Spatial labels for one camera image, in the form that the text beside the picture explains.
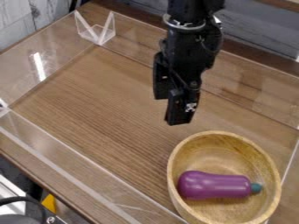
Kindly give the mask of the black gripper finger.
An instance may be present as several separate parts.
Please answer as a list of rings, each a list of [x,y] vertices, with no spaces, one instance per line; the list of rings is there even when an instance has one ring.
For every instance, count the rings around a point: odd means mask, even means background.
[[[172,83],[167,93],[167,109],[164,120],[167,123],[180,125],[190,123],[199,106],[200,89]]]
[[[154,56],[154,98],[156,100],[168,98],[170,87],[170,68],[164,55],[159,52]]]

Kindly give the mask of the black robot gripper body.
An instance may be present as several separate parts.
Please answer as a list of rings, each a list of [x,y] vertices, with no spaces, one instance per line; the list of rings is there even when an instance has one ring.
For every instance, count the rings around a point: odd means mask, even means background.
[[[202,87],[202,74],[214,66],[223,43],[221,22],[215,17],[182,22],[163,18],[167,36],[160,41],[160,52],[170,68],[171,84]]]

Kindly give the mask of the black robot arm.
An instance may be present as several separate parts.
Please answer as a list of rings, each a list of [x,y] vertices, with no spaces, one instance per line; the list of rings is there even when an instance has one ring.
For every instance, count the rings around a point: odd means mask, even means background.
[[[167,101],[164,120],[190,123],[199,106],[202,74],[213,68],[223,44],[215,12],[226,0],[168,0],[167,36],[154,56],[154,98]]]

